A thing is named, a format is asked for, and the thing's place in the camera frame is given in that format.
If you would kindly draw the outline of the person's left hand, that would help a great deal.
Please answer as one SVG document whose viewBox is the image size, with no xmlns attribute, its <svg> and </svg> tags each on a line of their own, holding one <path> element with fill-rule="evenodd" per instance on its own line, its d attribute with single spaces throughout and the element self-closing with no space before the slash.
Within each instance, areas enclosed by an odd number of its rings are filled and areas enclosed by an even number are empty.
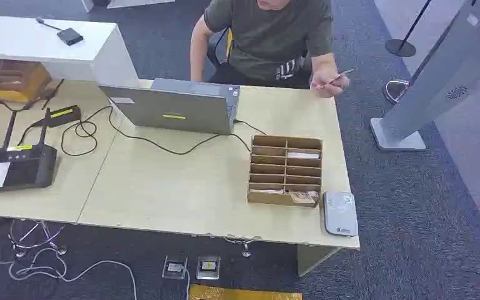
<svg viewBox="0 0 480 300">
<path fill-rule="evenodd" d="M 314 71 L 310 82 L 310 90 L 319 97 L 331 98 L 340 95 L 350 85 L 350 79 L 343 73 L 333 69 Z"/>
</svg>

